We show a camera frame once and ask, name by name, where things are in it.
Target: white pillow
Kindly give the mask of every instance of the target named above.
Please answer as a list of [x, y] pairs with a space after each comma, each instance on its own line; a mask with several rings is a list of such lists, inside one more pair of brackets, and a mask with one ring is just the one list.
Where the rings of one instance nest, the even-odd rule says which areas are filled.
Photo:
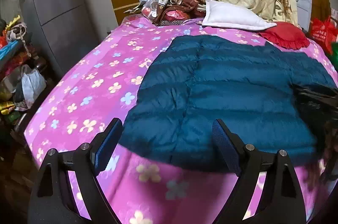
[[214, 0], [206, 0], [206, 2], [207, 14], [202, 22], [203, 26], [264, 30], [277, 25], [265, 22], [245, 7]]

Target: red plastic bag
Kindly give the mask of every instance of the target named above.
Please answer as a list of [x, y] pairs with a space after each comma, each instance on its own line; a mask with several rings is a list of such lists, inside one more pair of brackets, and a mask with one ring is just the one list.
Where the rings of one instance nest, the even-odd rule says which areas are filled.
[[338, 30], [330, 22], [330, 19], [331, 17], [329, 16], [325, 22], [322, 22], [315, 18], [313, 20], [310, 36], [323, 48], [327, 54], [332, 55], [333, 51], [331, 43], [336, 42]]

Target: pink bedsheet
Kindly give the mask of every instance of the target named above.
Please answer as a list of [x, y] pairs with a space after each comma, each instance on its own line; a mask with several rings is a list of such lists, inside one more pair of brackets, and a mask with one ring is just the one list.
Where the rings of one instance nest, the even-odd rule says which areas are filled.
[[[185, 34], [217, 35], [253, 46], [266, 42], [252, 32], [202, 27], [196, 20], [166, 27], [156, 27], [146, 18], [122, 24], [64, 76], [28, 125], [25, 137], [37, 163], [50, 148], [67, 151], [90, 142], [114, 117], [124, 121], [150, 64], [175, 37]], [[315, 42], [295, 52], [300, 51], [319, 61], [337, 84], [337, 72]], [[315, 192], [303, 182], [305, 170], [299, 167], [296, 172], [309, 214]], [[73, 173], [70, 179], [79, 211], [89, 217]], [[245, 217], [254, 214], [264, 179], [261, 173]], [[153, 162], [119, 145], [98, 176], [123, 224], [210, 224], [236, 180], [233, 173], [201, 173]]]

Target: red decoration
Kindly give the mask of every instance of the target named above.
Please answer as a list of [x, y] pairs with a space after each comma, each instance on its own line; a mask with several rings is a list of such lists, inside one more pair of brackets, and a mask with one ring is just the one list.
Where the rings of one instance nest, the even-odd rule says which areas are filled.
[[277, 26], [266, 29], [258, 34], [268, 41], [286, 49], [300, 49], [310, 45], [310, 41], [298, 27], [287, 22], [275, 23]]
[[313, 20], [310, 36], [323, 48], [325, 53], [332, 55], [333, 51], [331, 43], [336, 42], [338, 30], [333, 24], [331, 24], [330, 20], [330, 16], [325, 22], [315, 18]]

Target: flower pattern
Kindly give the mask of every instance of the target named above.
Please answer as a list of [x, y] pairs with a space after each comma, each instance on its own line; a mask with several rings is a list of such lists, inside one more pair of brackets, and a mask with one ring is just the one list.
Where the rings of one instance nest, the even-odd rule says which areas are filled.
[[140, 173], [139, 180], [141, 182], [147, 182], [149, 179], [154, 183], [159, 183], [161, 181], [159, 167], [156, 164], [151, 164], [149, 167], [140, 164], [136, 167], [136, 171]]
[[97, 74], [97, 72], [94, 73], [94, 74], [88, 74], [88, 76], [86, 77], [86, 80], [94, 79], [96, 74]]
[[117, 76], [120, 76], [122, 75], [123, 72], [120, 72], [120, 71], [117, 71], [114, 75], [113, 75], [113, 78], [116, 78]]
[[48, 99], [48, 103], [52, 103], [54, 100], [55, 100], [55, 96], [53, 95], [52, 97], [50, 97], [50, 98]]
[[119, 61], [115, 60], [114, 62], [110, 62], [109, 65], [111, 67], [115, 67], [118, 63], [119, 63]]
[[75, 103], [71, 104], [70, 106], [68, 106], [67, 110], [69, 113], [73, 112], [74, 110], [77, 109], [77, 106], [75, 105]]
[[94, 68], [99, 68], [101, 66], [103, 66], [103, 64], [102, 63], [98, 63], [98, 64], [94, 65]]
[[110, 93], [115, 93], [120, 88], [121, 88], [121, 85], [119, 85], [118, 82], [115, 82], [111, 87], [108, 88], [108, 90], [110, 90]]
[[39, 148], [38, 149], [38, 154], [37, 154], [37, 159], [42, 162], [42, 155], [43, 155], [43, 149]]
[[85, 62], [86, 62], [86, 60], [85, 60], [85, 59], [82, 59], [82, 60], [80, 60], [80, 61], [77, 63], [77, 65], [82, 66]]
[[187, 189], [189, 187], [189, 183], [186, 181], [181, 181], [177, 183], [175, 180], [170, 180], [167, 182], [166, 199], [167, 200], [175, 200], [177, 198], [185, 198], [187, 196]]
[[40, 131], [42, 131], [46, 127], [46, 122], [42, 122], [39, 126]]
[[52, 127], [53, 129], [56, 129], [57, 125], [59, 124], [59, 120], [53, 120], [52, 124], [50, 125], [50, 127]]
[[52, 115], [52, 116], [54, 116], [55, 115], [55, 111], [57, 110], [57, 107], [52, 107], [51, 109], [50, 109], [50, 112], [49, 112], [49, 115]]
[[64, 89], [64, 94], [66, 94], [68, 91], [70, 91], [70, 86], [68, 86]]
[[78, 87], [74, 87], [74, 88], [70, 91], [70, 93], [71, 93], [71, 94], [75, 94], [78, 90], [79, 90]]
[[124, 61], [123, 61], [123, 63], [124, 63], [124, 64], [125, 64], [125, 63], [129, 63], [129, 62], [131, 62], [131, 60], [133, 60], [133, 59], [134, 59], [134, 57], [125, 58]]
[[132, 50], [133, 51], [139, 51], [140, 49], [142, 49], [143, 47], [141, 47], [141, 46], [137, 46], [137, 47], [134, 47]]
[[131, 92], [127, 92], [124, 97], [121, 98], [121, 102], [124, 102], [126, 105], [131, 104], [131, 100], [134, 100], [135, 96]]
[[134, 214], [135, 218], [130, 218], [130, 224], [153, 224], [153, 221], [148, 218], [143, 218], [141, 211], [136, 211]]
[[92, 96], [88, 96], [88, 97], [83, 98], [83, 100], [82, 100], [80, 106], [88, 105], [88, 104], [89, 104], [89, 101], [92, 100], [92, 99], [93, 99]]
[[142, 80], [143, 80], [143, 77], [142, 77], [142, 76], [137, 76], [136, 78], [133, 78], [133, 79], [131, 80], [131, 82], [132, 82], [133, 84], [139, 85], [139, 84], [141, 84]]
[[82, 132], [84, 129], [87, 129], [87, 132], [91, 132], [94, 130], [94, 126], [96, 125], [96, 121], [92, 120], [90, 121], [89, 119], [86, 119], [83, 121], [84, 127], [80, 129], [80, 132]]
[[60, 82], [58, 82], [58, 84], [56, 85], [57, 87], [61, 87], [62, 86], [62, 84], [63, 84], [63, 82], [64, 81], [60, 81]]
[[75, 124], [74, 121], [72, 121], [70, 123], [70, 125], [67, 126], [67, 129], [68, 129], [67, 132], [68, 132], [68, 134], [71, 134], [73, 132], [73, 130], [76, 129], [76, 128], [77, 128], [77, 124]]
[[164, 52], [164, 51], [166, 51], [168, 49], [168, 47], [163, 47], [161, 50], [160, 50], [160, 52]]
[[102, 84], [103, 82], [104, 82], [103, 79], [94, 81], [94, 84], [92, 85], [92, 88], [98, 88], [99, 86], [101, 86], [101, 84]]

